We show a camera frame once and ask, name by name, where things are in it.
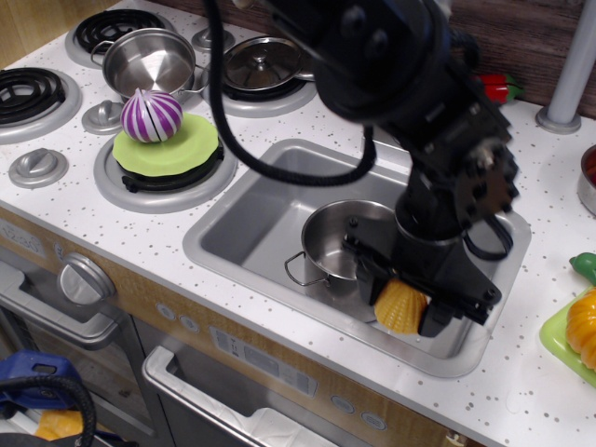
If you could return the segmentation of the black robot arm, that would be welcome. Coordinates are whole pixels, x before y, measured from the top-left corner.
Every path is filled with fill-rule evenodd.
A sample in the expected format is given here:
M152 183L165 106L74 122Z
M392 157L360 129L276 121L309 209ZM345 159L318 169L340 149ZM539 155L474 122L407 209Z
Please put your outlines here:
M276 26L313 58L318 95L345 120L382 129L411 157L392 220L349 217L363 300L391 278L427 295L418 331L483 323L499 289L467 255L468 230L511 210L517 165L508 121L451 52L432 1L270 1Z

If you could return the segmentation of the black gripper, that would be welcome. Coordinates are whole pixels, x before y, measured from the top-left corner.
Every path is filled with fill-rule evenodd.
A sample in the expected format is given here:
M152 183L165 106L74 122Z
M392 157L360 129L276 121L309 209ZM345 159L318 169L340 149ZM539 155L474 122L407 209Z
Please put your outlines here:
M496 262L502 254L474 245L468 233L466 228L444 240L419 237L405 229L394 212L387 221L349 220L344 247L357 262L361 300L374 305L388 281L398 279L430 299L418 325L419 335L436 337L454 318L483 324L502 292L471 258Z

